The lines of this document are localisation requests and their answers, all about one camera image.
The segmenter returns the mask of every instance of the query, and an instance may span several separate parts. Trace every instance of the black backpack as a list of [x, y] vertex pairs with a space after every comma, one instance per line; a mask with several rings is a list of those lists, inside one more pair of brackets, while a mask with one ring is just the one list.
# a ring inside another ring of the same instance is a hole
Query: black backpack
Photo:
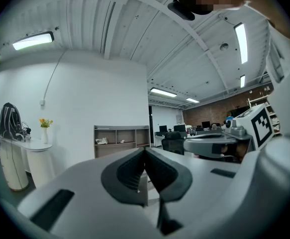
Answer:
[[1, 110], [0, 136], [24, 141], [24, 131], [22, 130], [19, 111], [10, 103], [6, 103]]

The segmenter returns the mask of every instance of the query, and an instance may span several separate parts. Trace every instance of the ceiling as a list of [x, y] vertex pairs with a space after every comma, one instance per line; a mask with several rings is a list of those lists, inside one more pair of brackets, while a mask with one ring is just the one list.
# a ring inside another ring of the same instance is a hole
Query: ceiling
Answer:
[[[247, 7], [186, 21], [167, 9], [173, 0], [13, 0], [0, 16], [0, 62], [29, 52], [90, 50], [147, 66], [149, 104], [187, 109], [258, 86], [265, 70], [267, 21]], [[241, 65], [234, 26], [244, 23], [248, 62]], [[15, 51], [12, 43], [53, 31], [55, 41]], [[223, 43], [228, 44], [224, 51]], [[240, 89], [240, 76], [246, 87]], [[150, 92], [152, 87], [177, 94]]]

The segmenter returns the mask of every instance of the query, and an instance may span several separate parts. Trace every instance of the ceiling light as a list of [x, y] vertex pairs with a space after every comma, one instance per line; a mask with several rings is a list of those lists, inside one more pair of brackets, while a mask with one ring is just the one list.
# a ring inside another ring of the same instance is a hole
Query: ceiling light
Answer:
[[170, 93], [170, 92], [167, 92], [167, 91], [164, 91], [164, 90], [159, 90], [159, 89], [156, 89], [156, 88], [152, 88], [150, 91], [154, 92], [154, 93], [166, 95], [166, 96], [169, 96], [169, 97], [172, 97], [172, 98], [177, 96], [176, 94], [173, 94], [173, 93]]
[[38, 45], [42, 43], [53, 42], [53, 40], [54, 40], [53, 33], [45, 32], [45, 33], [35, 34], [33, 36], [19, 40], [18, 42], [15, 42], [13, 46], [16, 50], [20, 50], [26, 47], [30, 47], [30, 46], [34, 46], [34, 45]]
[[187, 101], [190, 101], [190, 102], [194, 102], [194, 103], [199, 103], [199, 101], [194, 100], [194, 99], [192, 99], [192, 98], [187, 98], [186, 100], [187, 100]]
[[241, 88], [243, 88], [245, 86], [245, 75], [242, 75], [240, 80], [241, 80]]
[[246, 34], [244, 24], [240, 23], [234, 27], [236, 35], [238, 37], [240, 53], [241, 53], [241, 63], [244, 64], [248, 61], [248, 44], [246, 41]]

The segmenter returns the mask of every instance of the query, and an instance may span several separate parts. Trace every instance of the vase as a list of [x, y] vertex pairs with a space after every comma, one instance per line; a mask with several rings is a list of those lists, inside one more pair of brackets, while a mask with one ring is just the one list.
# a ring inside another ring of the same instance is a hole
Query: vase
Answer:
[[41, 136], [42, 143], [48, 143], [49, 141], [46, 130], [47, 130], [47, 127], [42, 127], [42, 136]]

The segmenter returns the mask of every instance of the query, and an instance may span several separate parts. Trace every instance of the power cord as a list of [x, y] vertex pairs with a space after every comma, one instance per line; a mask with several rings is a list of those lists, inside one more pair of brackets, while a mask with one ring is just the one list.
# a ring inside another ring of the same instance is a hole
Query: power cord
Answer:
[[47, 89], [48, 89], [48, 87], [49, 87], [49, 85], [50, 85], [50, 82], [51, 82], [51, 79], [52, 79], [53, 74], [54, 74], [54, 72], [55, 72], [55, 69], [57, 68], [58, 64], [59, 64], [60, 61], [61, 61], [61, 58], [63, 57], [63, 55], [65, 54], [66, 51], [67, 51], [67, 50], [65, 50], [65, 51], [62, 53], [62, 55], [60, 56], [59, 60], [58, 60], [57, 63], [56, 63], [56, 66], [55, 66], [55, 68], [54, 68], [54, 70], [53, 70], [53, 72], [52, 72], [52, 74], [51, 74], [50, 80], [49, 80], [49, 82], [48, 82], [48, 84], [47, 84], [47, 86], [46, 86], [46, 89], [45, 89], [45, 92], [44, 92], [44, 96], [43, 96], [43, 100], [45, 100], [46, 92], [47, 92]]

